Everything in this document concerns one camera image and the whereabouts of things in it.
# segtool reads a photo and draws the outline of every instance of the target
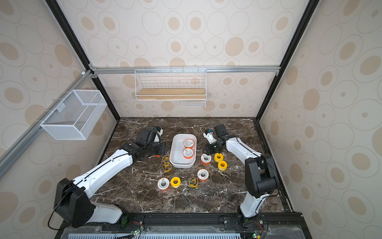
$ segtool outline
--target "wire shelf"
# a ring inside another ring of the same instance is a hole
[[[185,102],[187,106],[206,105],[206,69],[170,68],[145,70],[143,68],[135,70],[135,79],[135,96],[139,101],[182,100],[182,104]]]
[[[40,126],[56,140],[86,140],[107,103],[98,90],[72,90]]]

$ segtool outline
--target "wallpaper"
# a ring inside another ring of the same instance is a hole
[[[45,5],[0,1],[0,157],[81,69]]]
[[[96,89],[89,80],[81,89]],[[105,109],[87,140],[55,140],[43,131],[0,180],[0,238],[50,239],[57,231],[47,226],[56,186],[93,168],[116,121]],[[50,226],[59,228],[54,213]]]
[[[278,65],[308,0],[59,0],[94,66]]]
[[[320,4],[262,128],[314,239],[382,235],[382,1]]]
[[[133,74],[99,75],[121,117],[254,117],[274,77],[274,72],[207,74],[206,106],[182,107],[182,101],[137,101]]]

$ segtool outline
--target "dark marble surface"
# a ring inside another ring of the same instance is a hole
[[[227,129],[235,129],[234,132],[238,133],[243,142],[252,149],[263,152],[252,119],[249,118],[122,118],[104,159],[112,155],[125,141],[134,141],[141,128],[160,126],[163,128],[162,139],[169,147],[172,138],[178,133],[190,133],[196,136],[195,164],[189,169],[173,167],[170,172],[164,172],[162,158],[152,156],[141,159],[105,183],[92,200],[119,204],[133,213],[237,212],[237,207],[246,195],[243,163],[229,152],[223,152],[224,160],[228,163],[225,171],[218,170],[214,159],[210,165],[204,165],[200,161],[202,149],[207,143],[203,132],[206,128],[213,128],[217,124],[225,124]],[[198,170],[202,168],[208,170],[210,174],[208,180],[199,182],[197,188],[191,188],[188,180],[197,177]],[[161,192],[157,188],[157,181],[160,178],[166,177],[171,180],[175,176],[181,179],[179,188],[170,186],[166,192]],[[279,196],[267,198],[260,211],[283,212]]]

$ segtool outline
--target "red wire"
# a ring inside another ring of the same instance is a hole
[[[259,223],[257,223],[257,222],[255,222],[255,224],[258,225],[261,228],[261,233],[263,233],[264,231],[262,229],[262,226]]]
[[[132,222],[130,222],[130,223],[138,223],[139,225],[143,226],[141,223],[139,223],[139,222],[137,222],[137,221],[132,221]]]

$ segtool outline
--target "white plastic container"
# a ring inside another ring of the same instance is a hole
[[[192,158],[186,159],[183,156],[183,150],[185,149],[185,140],[192,139],[195,142],[194,147],[192,148],[192,151],[194,152]],[[171,152],[170,152],[170,162],[172,166],[178,167],[178,168],[191,168],[196,159],[196,137],[195,135],[188,134],[188,133],[179,133],[174,136],[172,139],[171,144]]]

